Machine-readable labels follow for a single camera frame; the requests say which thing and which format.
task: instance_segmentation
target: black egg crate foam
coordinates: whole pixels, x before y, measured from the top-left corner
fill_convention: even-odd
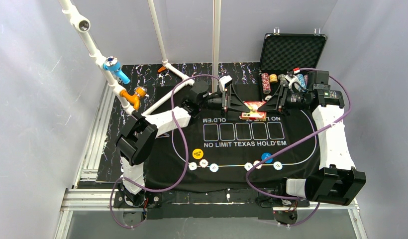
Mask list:
[[[261,73],[280,75],[296,67],[315,68],[326,41],[325,35],[267,33],[261,51]],[[270,83],[271,92],[269,94],[263,93],[261,76],[258,78],[258,85],[261,99],[264,99],[274,94],[279,83]]]

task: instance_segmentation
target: yellow poker chip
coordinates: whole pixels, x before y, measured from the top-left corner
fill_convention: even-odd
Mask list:
[[[201,159],[204,156],[204,152],[200,148],[196,148],[192,151],[192,157],[194,159]]]

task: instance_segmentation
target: purple cable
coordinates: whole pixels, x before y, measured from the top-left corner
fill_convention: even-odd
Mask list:
[[[300,70],[301,70],[301,71],[319,71],[319,69],[316,69],[316,68],[300,68]],[[333,76],[329,76],[329,77],[341,86],[341,88],[342,88],[343,91],[345,92],[346,96],[348,97],[348,101],[349,101],[349,109],[348,109],[341,117],[339,117],[337,120],[335,120],[335,121],[333,122],[333,123],[338,123],[338,122],[340,122],[341,120],[343,120],[346,116],[348,116],[348,114],[351,112],[351,110],[352,110],[352,102],[351,102],[351,100],[350,100],[348,91],[347,91],[346,88],[342,85],[342,83],[340,83],[340,82],[339,82],[337,79],[335,79]],[[327,126],[321,128],[321,129],[315,131],[314,133],[312,133],[312,134],[310,134],[310,135],[308,135],[308,136],[306,136],[306,137],[304,137],[304,138],[298,140],[297,142],[295,142],[295,143],[293,143],[293,144],[291,144],[291,145],[285,147],[284,149],[282,149],[282,150],[280,150],[280,151],[278,151],[278,152],[272,154],[270,157],[267,157],[266,159],[262,160],[261,162],[255,164],[255,165],[246,173],[246,175],[245,175],[245,180],[246,180],[246,182],[248,183],[248,185],[249,185],[251,188],[253,188],[255,191],[257,191],[257,192],[259,192],[259,193],[261,193],[261,194],[263,194],[263,195],[269,196],[269,197],[279,198],[279,199],[286,199],[286,200],[300,200],[301,198],[299,198],[299,197],[278,196],[278,195],[270,194],[270,193],[267,193],[267,192],[264,192],[264,191],[258,189],[257,187],[255,187],[254,185],[252,185],[252,183],[249,181],[249,174],[250,174],[252,171],[254,171],[255,168],[257,168],[259,165],[265,163],[266,161],[268,161],[268,160],[270,160],[270,159],[272,159],[272,158],[274,158],[274,157],[279,156],[280,154],[282,154],[282,153],[288,151],[289,149],[291,149],[291,148],[293,148],[293,147],[295,147],[295,146],[297,146],[297,145],[299,145],[299,144],[301,144],[301,143],[307,141],[308,139],[310,139],[310,138],[312,138],[312,137],[315,137],[317,134],[319,134],[319,133],[325,131],[326,129],[328,129],[328,128],[330,128],[330,127],[331,127],[331,124],[329,124],[329,125],[327,125]],[[319,207],[319,204],[318,204],[317,207],[314,209],[314,211],[313,211],[307,218],[305,218],[305,219],[303,220],[303,222],[306,222],[310,217],[312,217],[312,216],[314,215],[314,213],[317,211],[318,207]]]
[[[213,77],[213,78],[215,78],[215,79],[220,80],[218,77],[213,76],[213,75],[201,74],[201,75],[191,76],[191,77],[189,77],[189,78],[187,78],[187,79],[181,81],[180,83],[178,83],[177,85],[175,85],[174,88],[172,89],[172,95],[171,95],[171,97],[170,97],[170,100],[171,100],[171,103],[172,103],[172,110],[175,108],[175,103],[174,103],[174,99],[173,99],[173,95],[175,94],[175,89],[176,89],[180,84],[182,84],[183,82],[188,81],[188,80],[193,79],[193,78],[196,78],[196,77],[201,77],[201,76]],[[138,183],[132,181],[132,180],[129,179],[129,178],[123,177],[123,179],[125,179],[126,181],[132,183],[133,185],[135,185],[135,186],[137,186],[137,187],[139,187],[139,188],[141,188],[141,189],[143,189],[143,190],[145,190],[145,191],[152,192],[152,193],[162,193],[162,192],[166,192],[166,191],[169,191],[169,190],[171,190],[171,189],[173,189],[173,188],[175,188],[176,186],[179,185],[179,183],[183,180],[185,174],[187,173],[187,169],[188,169],[188,159],[189,159],[189,157],[188,157],[188,144],[187,144],[187,140],[186,140],[185,135],[184,135],[184,131],[182,130],[181,126],[179,125],[178,121],[176,120],[176,118],[175,118],[175,113],[174,113],[173,111],[172,111],[172,119],[173,119],[173,121],[175,122],[176,127],[177,127],[178,130],[179,130],[179,133],[181,133],[182,141],[184,142],[184,145],[185,145],[185,155],[186,155],[186,157],[185,157],[185,167],[184,167],[184,170],[183,170],[181,176],[179,177],[178,181],[176,181],[176,183],[174,183],[172,186],[170,186],[170,187],[168,187],[168,188],[164,188],[164,189],[151,189],[151,188],[146,188],[146,187],[144,187],[144,186],[142,186],[142,185],[140,185],[140,184],[138,184]],[[145,220],[142,221],[142,222],[140,222],[140,223],[137,224],[137,225],[134,225],[134,226],[125,226],[125,225],[123,225],[122,223],[120,223],[120,222],[116,219],[116,217],[114,216],[113,210],[112,210],[112,203],[111,203],[111,201],[112,201],[113,193],[114,193],[114,190],[115,190],[115,188],[116,188],[117,183],[120,182],[121,180],[122,180],[122,178],[117,179],[116,182],[115,182],[114,185],[113,185],[112,192],[111,192],[111,194],[110,194],[110,213],[111,213],[113,219],[116,221],[116,223],[117,223],[118,225],[120,225],[121,227],[124,227],[124,228],[135,228],[135,227],[139,226],[140,224],[142,224]]]

